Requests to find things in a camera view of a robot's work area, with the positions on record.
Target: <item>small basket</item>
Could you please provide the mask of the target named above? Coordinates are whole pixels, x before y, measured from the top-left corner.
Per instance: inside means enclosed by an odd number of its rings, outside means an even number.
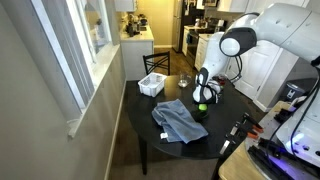
[[[148,96],[156,97],[156,95],[164,88],[164,81],[166,78],[167,76],[163,74],[150,73],[138,82],[140,92]]]

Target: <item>floor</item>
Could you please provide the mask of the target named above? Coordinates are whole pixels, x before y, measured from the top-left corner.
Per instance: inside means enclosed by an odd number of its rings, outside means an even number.
[[[196,75],[197,71],[187,64],[182,53],[175,53],[172,49],[155,49],[155,52],[164,51],[170,51],[171,75],[178,75],[180,71]],[[253,118],[259,120],[265,115],[250,99],[241,93],[239,96],[255,110]],[[110,180],[209,180],[215,164],[216,160],[178,159],[148,146],[148,174],[143,175],[137,135],[131,127],[126,110],[122,110]]]

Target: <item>chair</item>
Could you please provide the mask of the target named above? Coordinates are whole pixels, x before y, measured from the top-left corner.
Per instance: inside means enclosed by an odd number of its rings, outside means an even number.
[[[155,68],[167,69],[170,75],[170,51],[143,56],[143,62],[147,75]]]

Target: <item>gray cloth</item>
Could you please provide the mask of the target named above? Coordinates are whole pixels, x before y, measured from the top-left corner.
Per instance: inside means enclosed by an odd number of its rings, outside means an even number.
[[[168,134],[168,142],[188,143],[208,135],[204,127],[195,122],[179,99],[158,103],[152,111],[152,116]]]

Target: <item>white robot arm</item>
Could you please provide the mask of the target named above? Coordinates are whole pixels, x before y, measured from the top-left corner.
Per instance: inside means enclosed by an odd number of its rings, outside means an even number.
[[[194,101],[208,104],[215,99],[214,102],[217,102],[216,94],[220,89],[214,84],[209,88],[208,82],[221,72],[228,57],[243,54],[256,46],[259,40],[272,42],[319,69],[320,14],[298,6],[276,3],[261,15],[243,15],[224,34],[212,35],[204,64],[196,76]],[[289,152],[294,153],[294,149],[298,157],[320,167],[320,95],[315,91],[312,96],[314,98],[309,98],[276,135]]]

